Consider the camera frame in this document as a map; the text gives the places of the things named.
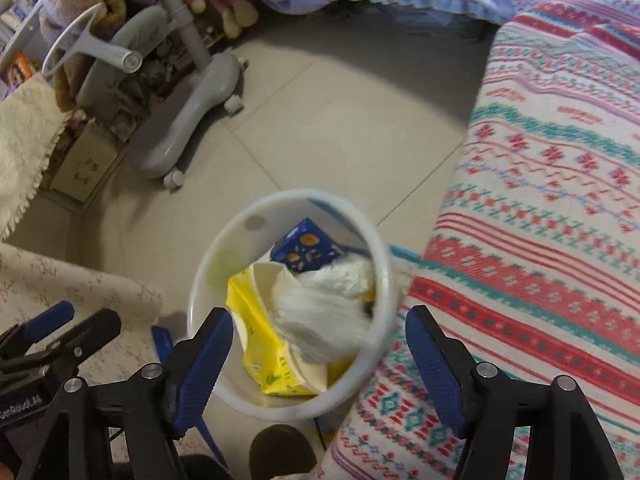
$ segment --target metal screw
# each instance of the metal screw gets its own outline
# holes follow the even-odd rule
[[[80,379],[78,379],[77,377],[69,379],[65,383],[65,391],[68,394],[72,394],[72,393],[78,391],[80,388],[82,388],[82,381]]]
[[[478,363],[478,366],[476,366],[476,372],[484,378],[491,379],[498,374],[498,368],[491,363]]]
[[[160,363],[149,363],[142,367],[141,373],[145,379],[155,379],[162,373],[162,365]]]
[[[568,375],[561,375],[558,377],[558,386],[566,392],[572,392],[577,386],[575,381]]]

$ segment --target plush toy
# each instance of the plush toy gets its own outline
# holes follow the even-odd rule
[[[185,0],[196,14],[206,8],[205,0]],[[258,11],[247,0],[207,0],[222,17],[223,30],[228,38],[234,40],[242,29],[251,27],[258,21]]]

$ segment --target fluffy white towel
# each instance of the fluffy white towel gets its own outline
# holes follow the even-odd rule
[[[0,102],[0,240],[36,194],[65,120],[41,74]]]

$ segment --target red and teal pattern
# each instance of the red and teal pattern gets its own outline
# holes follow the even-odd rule
[[[640,480],[640,0],[514,0],[396,341],[302,478],[452,478],[404,338],[414,304],[514,378],[569,374]],[[524,474],[528,431],[508,478]]]

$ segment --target beige blanket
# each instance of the beige blanket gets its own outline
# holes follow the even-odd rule
[[[49,165],[65,124],[41,74],[0,102],[0,240],[14,230]]]
[[[0,242],[0,333],[37,316],[61,300],[76,314],[72,326],[101,308],[115,310],[122,320],[120,335],[80,366],[89,384],[121,381],[157,360],[151,325],[162,309],[162,295],[148,285],[39,256]],[[56,332],[38,343],[42,349]],[[210,454],[196,430],[177,442],[180,454]],[[114,459],[126,460],[124,435],[112,442]]]

